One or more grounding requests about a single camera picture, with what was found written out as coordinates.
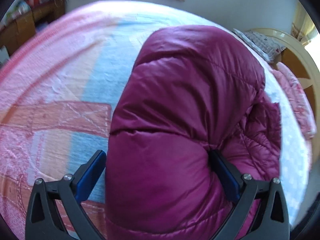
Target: floor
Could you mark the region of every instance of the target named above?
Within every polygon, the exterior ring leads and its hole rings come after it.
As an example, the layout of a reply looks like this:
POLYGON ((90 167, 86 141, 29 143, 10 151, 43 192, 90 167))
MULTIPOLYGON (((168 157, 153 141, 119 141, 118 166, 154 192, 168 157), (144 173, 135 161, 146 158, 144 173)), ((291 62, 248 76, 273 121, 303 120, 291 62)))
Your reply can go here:
POLYGON ((320 160, 313 166, 309 175, 308 188, 297 216, 296 225, 303 219, 309 207, 313 204, 318 192, 320 192, 320 160))

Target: pillow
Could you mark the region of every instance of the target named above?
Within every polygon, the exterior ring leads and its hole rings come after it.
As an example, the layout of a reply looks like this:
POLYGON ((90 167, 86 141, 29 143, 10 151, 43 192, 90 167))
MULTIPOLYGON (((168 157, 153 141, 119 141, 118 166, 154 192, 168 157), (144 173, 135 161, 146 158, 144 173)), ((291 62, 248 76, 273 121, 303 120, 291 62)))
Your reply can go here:
POLYGON ((286 49, 284 45, 258 32, 248 31, 242 33, 234 29, 235 34, 241 38, 250 48, 258 53, 268 63, 273 63, 276 57, 286 49))
POLYGON ((296 76, 285 64, 279 62, 277 63, 277 68, 279 71, 273 70, 273 74, 280 86, 283 88, 284 92, 287 94, 293 112, 300 125, 301 132, 306 140, 310 140, 317 133, 317 128, 307 96, 304 93, 303 88, 296 76), (286 82, 284 82, 283 77, 279 78, 279 76, 281 76, 279 73, 285 77, 286 82))

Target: dresser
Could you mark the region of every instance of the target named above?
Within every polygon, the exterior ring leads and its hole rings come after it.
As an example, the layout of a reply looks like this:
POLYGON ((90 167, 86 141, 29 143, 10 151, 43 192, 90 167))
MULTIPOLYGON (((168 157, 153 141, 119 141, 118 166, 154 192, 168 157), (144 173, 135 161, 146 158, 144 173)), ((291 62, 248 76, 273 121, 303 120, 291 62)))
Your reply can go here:
POLYGON ((66 0, 49 0, 19 16, 0 32, 0 48, 6 46, 9 56, 36 34, 36 26, 51 23, 66 13, 66 0))

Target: colorful bedspread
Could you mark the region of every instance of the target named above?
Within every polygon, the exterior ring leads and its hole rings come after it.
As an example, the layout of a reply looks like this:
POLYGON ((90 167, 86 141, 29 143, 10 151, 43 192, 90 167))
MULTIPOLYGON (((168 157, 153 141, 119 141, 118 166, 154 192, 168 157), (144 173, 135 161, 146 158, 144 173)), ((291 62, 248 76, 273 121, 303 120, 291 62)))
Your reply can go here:
MULTIPOLYGON (((59 180, 97 149, 108 150, 112 112, 142 44, 155 30, 189 24, 222 28, 160 5, 99 2, 51 24, 1 69, 0 213, 20 240, 35 179, 59 180)), ((294 222, 308 181, 307 149, 287 98, 265 73, 265 91, 282 111, 281 178, 294 222)), ((82 206, 106 236, 104 174, 82 206)))

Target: silver bolt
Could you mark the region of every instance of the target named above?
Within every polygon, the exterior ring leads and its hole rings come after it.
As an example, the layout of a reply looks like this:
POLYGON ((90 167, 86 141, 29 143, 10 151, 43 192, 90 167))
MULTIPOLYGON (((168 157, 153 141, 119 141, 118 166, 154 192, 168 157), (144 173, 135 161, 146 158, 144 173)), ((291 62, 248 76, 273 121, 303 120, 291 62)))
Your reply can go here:
POLYGON ((249 174, 249 173, 245 173, 245 174, 243 175, 243 178, 244 178, 245 180, 252 180, 252 176, 251 176, 251 174, 249 174))
POLYGON ((273 178, 273 183, 279 184, 280 183, 280 179, 279 178, 273 178))
POLYGON ((63 176, 63 179, 64 180, 71 180, 72 176, 73 176, 72 174, 66 174, 66 175, 63 176))
POLYGON ((36 179, 35 184, 40 185, 42 183, 42 179, 36 179))

